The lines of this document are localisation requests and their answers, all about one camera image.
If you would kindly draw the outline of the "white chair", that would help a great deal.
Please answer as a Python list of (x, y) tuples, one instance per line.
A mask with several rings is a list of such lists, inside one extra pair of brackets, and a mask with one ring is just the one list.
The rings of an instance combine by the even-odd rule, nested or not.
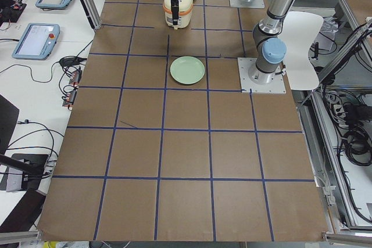
[(309, 51), (323, 22), (321, 16), (307, 12), (288, 12), (283, 21), (278, 38), (287, 47), (283, 63), (292, 90), (310, 91), (319, 85), (319, 78), (309, 60)]

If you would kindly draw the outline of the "lower teach pendant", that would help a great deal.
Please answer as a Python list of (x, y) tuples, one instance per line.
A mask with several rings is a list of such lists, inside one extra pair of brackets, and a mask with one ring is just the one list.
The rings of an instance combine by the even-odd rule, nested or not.
[(51, 54), (59, 34), (58, 24), (28, 24), (12, 53), (12, 58), (45, 60)]

